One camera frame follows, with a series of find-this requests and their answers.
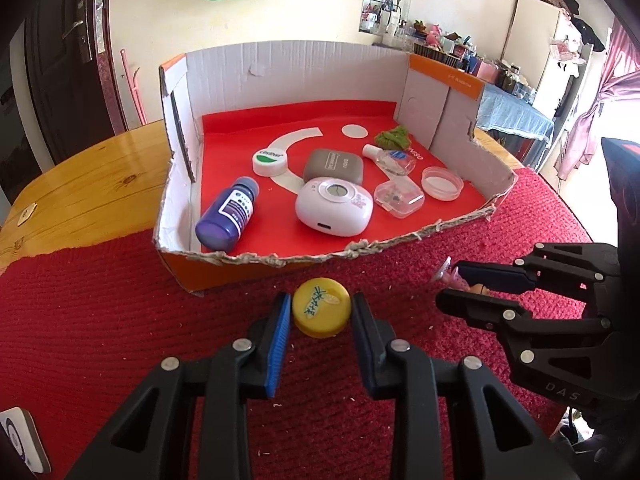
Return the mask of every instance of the door handle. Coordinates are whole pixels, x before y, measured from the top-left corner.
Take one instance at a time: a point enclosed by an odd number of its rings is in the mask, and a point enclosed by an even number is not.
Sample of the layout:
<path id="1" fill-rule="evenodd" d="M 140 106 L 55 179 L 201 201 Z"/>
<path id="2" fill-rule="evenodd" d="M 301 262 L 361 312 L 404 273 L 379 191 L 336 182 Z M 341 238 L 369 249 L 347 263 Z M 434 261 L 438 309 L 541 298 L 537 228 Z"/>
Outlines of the door handle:
<path id="1" fill-rule="evenodd" d="M 76 27 L 79 27 L 83 23 L 84 23 L 84 20 L 77 20 L 76 22 L 74 22 L 71 28 L 62 35 L 62 39 L 64 40 L 69 34 L 71 34 L 74 31 Z"/>

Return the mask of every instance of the red knitted cloth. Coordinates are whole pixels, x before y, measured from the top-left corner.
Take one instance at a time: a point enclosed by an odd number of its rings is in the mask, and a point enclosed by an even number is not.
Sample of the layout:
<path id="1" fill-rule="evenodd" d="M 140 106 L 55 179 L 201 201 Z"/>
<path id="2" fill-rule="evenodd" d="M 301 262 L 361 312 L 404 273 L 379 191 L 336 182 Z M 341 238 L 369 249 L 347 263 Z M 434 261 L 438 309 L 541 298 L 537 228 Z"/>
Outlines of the red knitted cloth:
<path id="1" fill-rule="evenodd" d="M 180 289 L 148 231 L 21 259 L 0 276 L 0 410 L 30 410 L 51 461 L 48 478 L 61 479 L 160 360 L 210 355 L 246 335 L 277 291 L 293 292 L 309 278 L 328 276 L 351 292 L 363 291 L 375 316 L 429 354 L 455 361 L 479 356 L 549 433 L 564 408 L 510 384 L 495 335 L 441 314 L 434 305 L 440 285 L 428 283 L 446 256 L 508 263 L 536 242 L 589 241 L 542 179 L 529 170 L 519 175 L 489 222 L 381 254 L 220 287 L 204 298 Z M 521 301 L 537 317 L 579 317 L 582 309 L 540 291 Z M 293 328 L 290 344 L 274 402 L 249 404 L 254 478 L 388 478 L 393 403 L 367 399 L 350 330 L 314 340 Z M 447 430 L 443 440 L 448 461 Z"/>

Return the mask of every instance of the small screen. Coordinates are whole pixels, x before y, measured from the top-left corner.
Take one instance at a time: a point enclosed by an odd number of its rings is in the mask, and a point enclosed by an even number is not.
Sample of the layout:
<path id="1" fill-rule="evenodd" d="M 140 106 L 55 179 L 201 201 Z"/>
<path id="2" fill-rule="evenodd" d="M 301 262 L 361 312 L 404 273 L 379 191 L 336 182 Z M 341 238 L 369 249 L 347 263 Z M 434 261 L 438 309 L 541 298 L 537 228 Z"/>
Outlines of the small screen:
<path id="1" fill-rule="evenodd" d="M 331 184 L 327 189 L 327 193 L 333 196 L 346 196 L 347 188 L 341 186 L 340 184 Z"/>

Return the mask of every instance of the blue tablecloth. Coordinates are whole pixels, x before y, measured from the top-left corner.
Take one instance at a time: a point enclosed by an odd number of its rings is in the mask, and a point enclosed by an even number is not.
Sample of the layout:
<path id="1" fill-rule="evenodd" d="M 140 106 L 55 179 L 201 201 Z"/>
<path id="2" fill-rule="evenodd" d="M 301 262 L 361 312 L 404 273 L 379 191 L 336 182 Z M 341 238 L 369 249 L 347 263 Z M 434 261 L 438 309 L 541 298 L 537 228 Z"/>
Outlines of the blue tablecloth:
<path id="1" fill-rule="evenodd" d="M 506 134 L 551 143 L 554 122 L 495 85 L 484 85 L 476 126 L 484 131 L 498 130 Z"/>

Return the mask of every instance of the white bottle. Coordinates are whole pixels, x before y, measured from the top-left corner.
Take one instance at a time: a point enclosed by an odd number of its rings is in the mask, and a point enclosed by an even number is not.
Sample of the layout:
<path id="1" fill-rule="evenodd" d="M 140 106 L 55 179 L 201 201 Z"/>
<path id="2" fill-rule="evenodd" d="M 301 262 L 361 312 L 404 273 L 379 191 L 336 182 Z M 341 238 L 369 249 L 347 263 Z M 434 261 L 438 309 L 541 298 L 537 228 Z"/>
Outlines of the white bottle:
<path id="1" fill-rule="evenodd" d="M 415 168 L 414 156 L 405 152 L 390 152 L 372 144 L 364 145 L 362 156 L 370 158 L 381 170 L 395 176 L 407 176 Z"/>

